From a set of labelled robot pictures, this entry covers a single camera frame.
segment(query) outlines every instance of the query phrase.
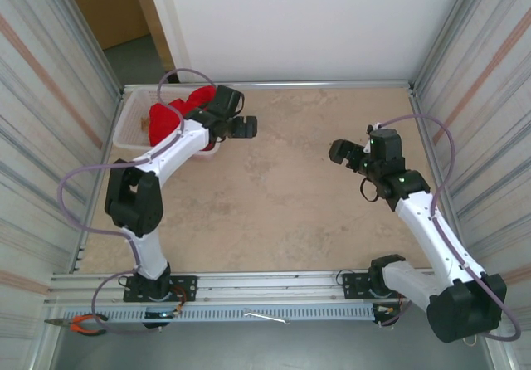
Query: perforated metal strip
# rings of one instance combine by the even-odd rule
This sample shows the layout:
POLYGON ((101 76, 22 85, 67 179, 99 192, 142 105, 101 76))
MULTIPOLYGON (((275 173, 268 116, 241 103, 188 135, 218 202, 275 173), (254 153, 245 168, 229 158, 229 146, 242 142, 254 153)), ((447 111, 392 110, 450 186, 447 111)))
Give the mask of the perforated metal strip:
MULTIPOLYGON (((113 323, 150 323, 160 319, 146 319, 146 311, 166 312, 173 307, 99 307, 97 312, 104 314, 113 323)), ((185 305, 181 315, 170 322, 238 322, 269 321, 256 317, 246 317, 247 311, 289 319, 299 320, 374 320, 372 304, 290 304, 290 305, 185 305)), ((80 314, 87 314, 90 308, 69 308, 65 317, 70 319, 80 314)))

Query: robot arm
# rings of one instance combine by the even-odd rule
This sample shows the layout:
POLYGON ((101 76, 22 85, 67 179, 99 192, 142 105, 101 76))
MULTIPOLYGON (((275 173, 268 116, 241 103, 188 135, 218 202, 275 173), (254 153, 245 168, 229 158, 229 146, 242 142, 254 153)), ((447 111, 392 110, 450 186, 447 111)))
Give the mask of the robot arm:
POLYGON ((240 111, 236 109, 240 102, 243 106, 243 100, 241 92, 219 85, 212 102, 186 115, 183 135, 172 146, 155 157, 172 142, 177 131, 134 159, 149 161, 110 172, 105 212, 133 242, 141 264, 134 278, 139 290, 151 299, 163 299, 169 290, 170 267, 158 238, 158 224, 163 217, 162 186, 190 157, 217 139, 256 136, 256 117, 238 116, 240 111))
MULTIPOLYGON (((394 129, 369 126, 365 148, 347 140, 336 140, 329 157, 362 174, 387 201, 392 211, 407 224, 431 263, 434 275, 412 268, 401 256, 373 260, 369 268, 373 290, 380 296, 396 291, 427 314, 431 328, 449 343, 496 329, 501 317, 498 305, 477 285, 455 258, 437 232, 430 214, 433 196, 418 171, 407 170, 402 141, 394 129)), ((499 275, 487 275, 446 223, 438 208, 436 217, 451 244, 467 265, 503 301, 506 285, 499 275)))

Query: metal bracket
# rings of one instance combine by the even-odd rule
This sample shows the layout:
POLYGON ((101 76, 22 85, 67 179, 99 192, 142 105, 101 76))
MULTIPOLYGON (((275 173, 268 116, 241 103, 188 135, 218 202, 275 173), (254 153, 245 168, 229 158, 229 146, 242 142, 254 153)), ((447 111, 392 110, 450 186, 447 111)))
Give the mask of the metal bracket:
POLYGON ((390 294, 381 296, 373 291, 371 277, 367 272, 343 273, 343 293, 345 299, 397 299, 398 294, 391 291, 390 294))
MULTIPOLYGON (((186 293, 186 301, 193 302, 196 300, 197 293, 197 276, 181 276, 181 275, 171 275, 169 276, 170 285, 178 285, 186 293)), ((180 302, 181 298, 176 294, 169 293, 167 297, 153 301, 147 296, 140 294, 139 287, 135 283, 135 278, 130 276, 125 282, 124 289, 124 302, 180 302)))

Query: orange-handled pliers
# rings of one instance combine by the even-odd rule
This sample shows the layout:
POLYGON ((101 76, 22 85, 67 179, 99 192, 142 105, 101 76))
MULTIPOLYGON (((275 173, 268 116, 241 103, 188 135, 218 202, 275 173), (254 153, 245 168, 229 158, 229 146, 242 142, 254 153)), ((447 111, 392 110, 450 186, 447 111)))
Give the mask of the orange-handled pliers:
MULTIPOLYGON (((107 321, 109 320, 107 316, 103 314, 96 314, 96 316, 100 320, 107 321)), ((87 337, 95 337, 97 335, 102 335, 107 333, 107 330, 105 329, 97 329, 97 330, 87 330, 80 326, 81 322, 84 322, 88 319, 93 319, 93 314, 83 314, 81 316, 75 316, 73 319, 48 319, 45 320, 48 324, 53 324, 54 326, 60 326, 60 327, 70 327, 70 330, 72 330, 75 333, 86 335, 87 337)))

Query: beige floor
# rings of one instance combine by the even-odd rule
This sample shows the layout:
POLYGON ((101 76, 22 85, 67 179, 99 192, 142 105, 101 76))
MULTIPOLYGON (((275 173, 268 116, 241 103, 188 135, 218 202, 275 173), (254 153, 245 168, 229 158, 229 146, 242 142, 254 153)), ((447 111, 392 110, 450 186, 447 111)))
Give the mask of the beige floor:
MULTIPOLYGON (((428 266, 387 204, 365 202, 362 178, 328 159, 333 140, 365 144, 368 124, 411 113, 405 90, 250 90, 244 113, 258 116, 255 139, 227 140, 212 161, 186 162, 164 186, 160 238, 173 271, 360 269, 391 253, 428 266)), ((407 166, 431 184, 415 121, 396 128, 407 166)), ((135 155, 113 148, 110 161, 135 155)), ((92 226, 114 228, 106 184, 92 226)), ((80 271, 132 266, 122 240, 90 236, 80 271)))

